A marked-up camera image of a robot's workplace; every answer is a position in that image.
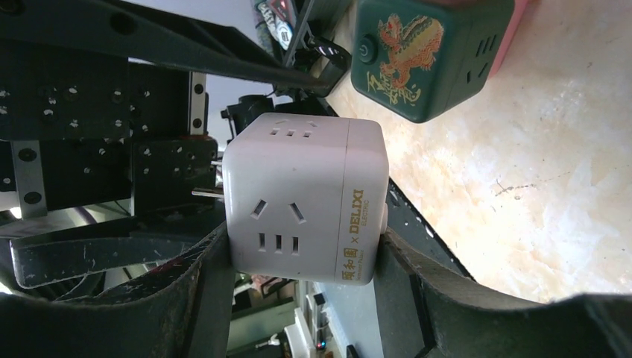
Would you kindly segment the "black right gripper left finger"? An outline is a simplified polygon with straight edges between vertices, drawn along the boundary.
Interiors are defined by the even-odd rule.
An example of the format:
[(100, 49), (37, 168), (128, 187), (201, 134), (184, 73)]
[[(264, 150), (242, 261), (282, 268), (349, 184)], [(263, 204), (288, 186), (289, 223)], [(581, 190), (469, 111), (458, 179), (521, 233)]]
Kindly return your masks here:
[(91, 297), (1, 295), (3, 357), (224, 357), (235, 271), (224, 224), (166, 264)]

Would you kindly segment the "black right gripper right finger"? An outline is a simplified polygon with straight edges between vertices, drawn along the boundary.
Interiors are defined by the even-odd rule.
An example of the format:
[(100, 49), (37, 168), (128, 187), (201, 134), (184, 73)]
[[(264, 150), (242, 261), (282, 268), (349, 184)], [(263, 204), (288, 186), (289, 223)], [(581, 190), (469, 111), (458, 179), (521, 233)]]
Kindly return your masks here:
[(388, 230), (373, 276), (386, 357), (629, 357), (631, 297), (540, 304), (482, 286)]

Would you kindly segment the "white cube socket adapter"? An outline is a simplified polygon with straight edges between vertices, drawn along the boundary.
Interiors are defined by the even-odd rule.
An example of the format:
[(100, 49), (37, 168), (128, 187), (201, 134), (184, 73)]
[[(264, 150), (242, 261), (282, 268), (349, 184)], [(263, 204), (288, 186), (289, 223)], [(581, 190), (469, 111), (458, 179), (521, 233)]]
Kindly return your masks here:
[(233, 266), (248, 274), (363, 286), (387, 229), (389, 161), (367, 119), (265, 113), (226, 147), (222, 189)]

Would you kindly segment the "dark green cube adapter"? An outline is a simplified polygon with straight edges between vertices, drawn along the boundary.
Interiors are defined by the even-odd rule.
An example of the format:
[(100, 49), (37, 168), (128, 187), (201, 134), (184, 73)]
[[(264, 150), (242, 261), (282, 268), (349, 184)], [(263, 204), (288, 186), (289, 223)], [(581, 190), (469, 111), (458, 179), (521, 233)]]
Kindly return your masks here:
[(413, 123), (481, 91), (513, 1), (359, 1), (350, 80)]

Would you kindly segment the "pink triangular power strip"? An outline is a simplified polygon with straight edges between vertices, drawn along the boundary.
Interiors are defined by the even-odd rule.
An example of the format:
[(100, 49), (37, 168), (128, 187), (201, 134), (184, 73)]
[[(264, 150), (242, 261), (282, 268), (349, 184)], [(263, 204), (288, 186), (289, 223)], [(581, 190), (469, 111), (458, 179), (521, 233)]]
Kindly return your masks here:
[(528, 0), (514, 0), (514, 9), (511, 19), (508, 23), (507, 29), (500, 43), (499, 50), (496, 54), (496, 58), (490, 69), (489, 78), (492, 78), (500, 69), (506, 54), (510, 48), (511, 42), (514, 38), (516, 30), (521, 22)]

